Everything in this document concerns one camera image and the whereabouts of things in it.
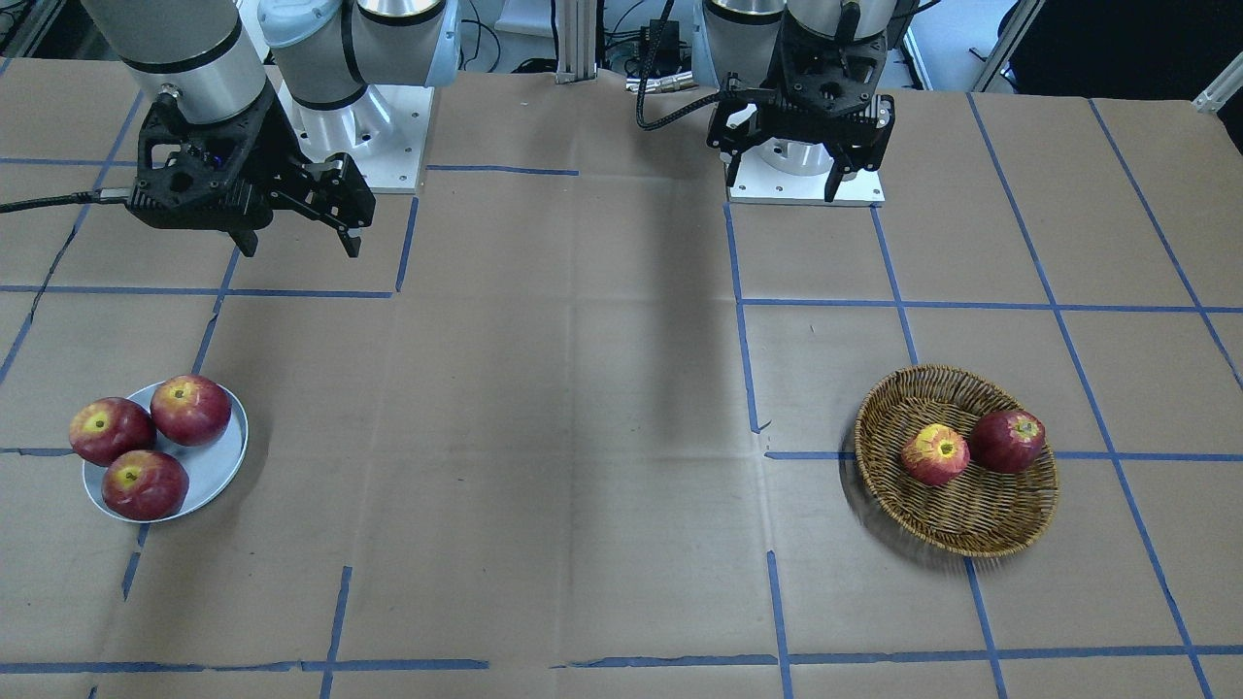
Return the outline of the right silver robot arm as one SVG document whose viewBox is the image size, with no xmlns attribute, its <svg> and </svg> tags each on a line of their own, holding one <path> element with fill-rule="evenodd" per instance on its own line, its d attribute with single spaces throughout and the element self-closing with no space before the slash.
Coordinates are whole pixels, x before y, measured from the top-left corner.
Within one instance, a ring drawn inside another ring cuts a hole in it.
<svg viewBox="0 0 1243 699">
<path fill-rule="evenodd" d="M 244 256 L 275 211 L 333 229 L 351 257 L 375 213 L 374 164 L 408 128 L 382 95 L 457 71 L 456 1 L 260 1 L 254 21 L 281 102 L 232 1 L 87 1 L 150 97 L 127 211 L 147 226 L 227 235 Z"/>
</svg>

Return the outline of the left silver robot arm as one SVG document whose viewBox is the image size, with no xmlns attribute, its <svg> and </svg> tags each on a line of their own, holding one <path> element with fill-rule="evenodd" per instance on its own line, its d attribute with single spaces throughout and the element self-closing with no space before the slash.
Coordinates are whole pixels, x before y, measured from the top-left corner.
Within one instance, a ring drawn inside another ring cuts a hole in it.
<svg viewBox="0 0 1243 699">
<path fill-rule="evenodd" d="M 702 1 L 695 80 L 736 203 L 879 206 L 895 127 L 883 72 L 919 1 Z"/>
</svg>

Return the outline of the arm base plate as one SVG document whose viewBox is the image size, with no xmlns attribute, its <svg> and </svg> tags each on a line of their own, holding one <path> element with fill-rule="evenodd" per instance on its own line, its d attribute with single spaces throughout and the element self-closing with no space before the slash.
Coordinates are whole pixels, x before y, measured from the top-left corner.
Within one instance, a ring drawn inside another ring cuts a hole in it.
<svg viewBox="0 0 1243 699">
<path fill-rule="evenodd" d="M 834 160 L 825 146 L 768 139 L 742 154 L 728 201 L 759 205 L 879 206 L 888 200 L 876 172 L 843 177 L 834 198 L 827 200 L 827 179 Z"/>
<path fill-rule="evenodd" d="M 298 104 L 277 92 L 305 155 L 324 162 L 346 153 L 377 194 L 416 194 L 436 91 L 418 85 L 369 85 L 342 108 Z"/>
</svg>

